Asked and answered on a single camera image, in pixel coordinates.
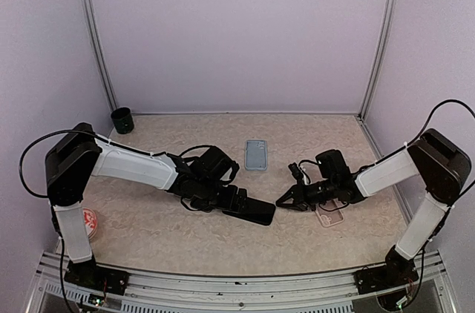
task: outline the blue-gray rectangular object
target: blue-gray rectangular object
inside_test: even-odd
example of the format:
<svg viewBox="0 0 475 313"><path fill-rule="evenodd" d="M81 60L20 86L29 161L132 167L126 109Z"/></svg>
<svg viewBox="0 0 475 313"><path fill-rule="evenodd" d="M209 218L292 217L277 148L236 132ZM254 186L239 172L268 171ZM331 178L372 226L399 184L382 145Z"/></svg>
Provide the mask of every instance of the blue-gray rectangular object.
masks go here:
<svg viewBox="0 0 475 313"><path fill-rule="evenodd" d="M267 142L264 140L246 141L244 167L247 171L265 171L267 169Z"/></svg>

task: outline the black cup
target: black cup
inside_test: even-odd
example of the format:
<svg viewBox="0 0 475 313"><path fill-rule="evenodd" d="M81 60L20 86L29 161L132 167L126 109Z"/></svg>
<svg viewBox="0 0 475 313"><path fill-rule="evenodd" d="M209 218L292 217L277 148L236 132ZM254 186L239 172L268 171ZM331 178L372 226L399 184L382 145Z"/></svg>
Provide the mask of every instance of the black cup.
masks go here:
<svg viewBox="0 0 475 313"><path fill-rule="evenodd" d="M111 113L111 119L119 134L128 134L134 129L134 120L129 108L116 109Z"/></svg>

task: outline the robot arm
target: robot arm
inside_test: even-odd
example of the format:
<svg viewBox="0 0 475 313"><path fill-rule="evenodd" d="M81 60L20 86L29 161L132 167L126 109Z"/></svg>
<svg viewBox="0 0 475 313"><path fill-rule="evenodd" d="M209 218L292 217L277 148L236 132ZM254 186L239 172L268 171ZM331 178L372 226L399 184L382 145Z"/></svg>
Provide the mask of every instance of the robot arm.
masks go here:
<svg viewBox="0 0 475 313"><path fill-rule="evenodd" d="M201 156L182 158L149 154L96 135L78 124L46 156L47 197L53 223L71 259L65 280L102 290L103 282L126 282L126 273L96 266L85 230L81 201L90 176L106 176L151 185L189 200L195 210L220 209L224 214L270 225L275 206L247 197L246 189L230 185L239 165L215 146ZM110 291L123 294L125 285Z"/></svg>
<svg viewBox="0 0 475 313"><path fill-rule="evenodd" d="M458 199L471 171L468 156L438 131L429 129L409 146L355 174L350 173L338 150L326 151L315 159L325 180L306 185L301 169L295 163L289 165L297 184L276 202L277 206L305 211L333 199L355 204L407 178L422 177L425 198L405 233L388 252L386 266L356 272L361 294L417 280L413 258L440 230Z"/></svg>

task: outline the vertical metal pole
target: vertical metal pole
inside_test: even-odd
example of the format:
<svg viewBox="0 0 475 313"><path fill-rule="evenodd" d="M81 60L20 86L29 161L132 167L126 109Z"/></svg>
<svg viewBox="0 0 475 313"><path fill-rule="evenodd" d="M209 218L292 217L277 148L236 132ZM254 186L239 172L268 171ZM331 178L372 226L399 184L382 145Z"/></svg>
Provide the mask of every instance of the vertical metal pole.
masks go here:
<svg viewBox="0 0 475 313"><path fill-rule="evenodd" d="M387 40L389 39L391 22L393 20L394 7L396 6L396 0L386 0L386 6L384 8L383 24L381 26L381 32L379 34L378 48L376 49L375 59L373 66L371 67L371 76L368 83L366 93L364 94L363 104L359 116L363 122L365 122L370 109L371 101L373 100L376 90L376 84L378 83L379 74L381 72L381 66L384 58L384 52L386 51Z"/></svg>
<svg viewBox="0 0 475 313"><path fill-rule="evenodd" d="M99 33L97 32L96 19L94 18L92 0L82 0L82 6L84 7L89 36L91 37L91 45L96 57L97 68L99 69L102 86L104 87L105 95L107 96L109 108L111 111L114 111L118 108L118 105L114 94L114 89L112 88L111 79L109 78L107 67L105 66L104 54L102 52L102 46L99 40Z"/></svg>

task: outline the white wall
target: white wall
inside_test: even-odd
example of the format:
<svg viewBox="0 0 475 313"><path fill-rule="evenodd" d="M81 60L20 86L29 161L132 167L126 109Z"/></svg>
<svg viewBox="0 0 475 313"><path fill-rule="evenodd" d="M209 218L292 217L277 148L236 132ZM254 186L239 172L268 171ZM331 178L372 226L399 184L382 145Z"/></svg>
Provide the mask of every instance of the white wall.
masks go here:
<svg viewBox="0 0 475 313"><path fill-rule="evenodd" d="M357 113L385 0L94 0L136 112Z"/></svg>
<svg viewBox="0 0 475 313"><path fill-rule="evenodd" d="M57 238L47 201L20 184L21 152L77 122L111 129L80 0L0 0L0 109L0 311L9 313L20 312L42 251ZM51 145L26 163L28 183L42 193Z"/></svg>
<svg viewBox="0 0 475 313"><path fill-rule="evenodd" d="M399 147L422 127L432 107L453 97L475 108L475 0L398 0L368 125L383 152ZM431 126L475 162L475 121L463 108L440 109ZM402 186L415 211L424 188ZM475 189L436 238L463 312L475 304Z"/></svg>

